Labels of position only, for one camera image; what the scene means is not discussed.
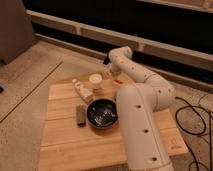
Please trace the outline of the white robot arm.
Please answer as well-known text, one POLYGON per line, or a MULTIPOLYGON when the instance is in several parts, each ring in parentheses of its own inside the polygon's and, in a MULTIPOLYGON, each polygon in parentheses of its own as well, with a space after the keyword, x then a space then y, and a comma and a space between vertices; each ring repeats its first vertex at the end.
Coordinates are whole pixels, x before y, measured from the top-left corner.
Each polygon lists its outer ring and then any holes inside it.
POLYGON ((154 112, 167 109, 175 99, 173 85, 161 75, 132 61, 130 47, 109 51, 105 64, 110 72, 121 72, 134 80, 116 95, 118 120, 131 171, 174 171, 164 147, 154 112))

